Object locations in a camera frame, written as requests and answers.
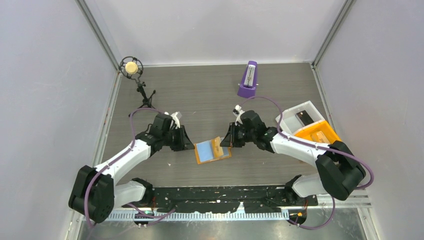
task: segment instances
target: wooden block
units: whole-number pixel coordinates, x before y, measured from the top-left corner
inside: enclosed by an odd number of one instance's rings
[[[215,158],[219,158],[222,155],[224,155],[223,148],[220,146],[220,144],[221,144],[221,138],[219,136],[212,139],[213,156]]]

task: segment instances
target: gray table surface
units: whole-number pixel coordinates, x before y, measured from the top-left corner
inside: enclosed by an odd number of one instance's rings
[[[224,137],[235,121],[232,109],[245,98],[237,96],[246,65],[146,67],[142,80],[153,106],[161,111],[182,113],[181,123],[193,143]],[[256,95],[276,100],[283,110],[311,100],[325,116],[318,88],[307,63],[259,64]],[[131,142],[128,114],[142,103],[134,81],[122,79],[103,161],[113,157]],[[256,111],[268,126],[275,126],[278,109],[264,99],[243,106]],[[156,114],[147,110],[134,116],[137,132],[144,131]],[[298,174],[316,170],[299,160],[258,149],[253,143],[233,148],[232,157],[197,164],[193,150],[160,152],[133,168],[121,181],[141,178],[156,187],[230,186],[284,184]]]

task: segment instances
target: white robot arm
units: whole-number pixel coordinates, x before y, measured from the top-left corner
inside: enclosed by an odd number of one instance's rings
[[[237,105],[233,113],[236,120],[230,123],[221,147],[241,148],[245,143],[253,142],[261,150],[289,155],[317,168],[318,173],[298,175],[285,184],[285,188],[293,191],[294,198],[330,194],[344,201],[366,176],[365,170],[356,161],[320,149],[331,148],[351,155],[352,152],[341,141],[330,145],[317,143],[291,136],[284,131],[283,136],[276,127],[266,127],[259,115],[252,110],[245,112]]]
[[[89,217],[96,223],[103,222],[114,208],[118,208],[131,202],[149,203],[153,197],[153,186],[139,178],[130,182],[117,185],[117,183],[131,169],[139,163],[150,158],[154,153],[169,146],[171,150],[192,150],[194,145],[187,136],[185,127],[180,125],[181,114],[175,112],[171,115],[159,113],[153,124],[149,124],[146,131],[135,136],[134,145],[129,144],[121,152],[111,159],[95,166],[83,166],[77,174],[69,207],[84,214],[84,197],[89,182],[98,171],[107,167],[95,180],[88,197]],[[119,161],[111,162],[127,152]]]

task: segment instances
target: gray wall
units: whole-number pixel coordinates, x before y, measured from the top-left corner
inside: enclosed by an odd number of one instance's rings
[[[115,70],[73,0],[3,1],[0,66],[0,239],[64,239]]]
[[[336,130],[369,163],[383,239],[424,228],[424,1],[357,1],[318,66]]]
[[[345,2],[86,1],[115,56],[145,65],[310,62]]]

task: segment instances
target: metal floor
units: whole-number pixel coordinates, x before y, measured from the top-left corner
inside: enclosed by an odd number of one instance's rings
[[[146,67],[142,80],[153,106],[161,111],[182,113],[193,143],[224,137],[232,110],[245,98],[237,96],[246,65]],[[258,66],[256,95],[277,101],[283,110],[311,100],[325,116],[317,84],[308,63],[263,64]],[[103,161],[131,142],[128,114],[139,107],[142,96],[133,80],[122,79],[104,150]],[[278,109],[265,99],[252,99],[244,110],[256,111],[268,126],[276,126]],[[134,116],[137,132],[153,122],[156,113],[141,111]],[[310,165],[282,154],[262,151],[253,143],[233,148],[232,157],[198,165],[193,150],[173,152],[164,147],[133,168],[123,179],[141,178],[156,187],[228,186],[284,184],[298,174],[311,174]]]
[[[305,225],[325,222],[331,209],[308,209]],[[180,221],[136,227],[133,222],[104,222],[89,230],[83,222],[80,240],[365,240],[367,239],[356,208],[341,208],[326,227],[317,230],[297,228],[284,220],[252,221]]]

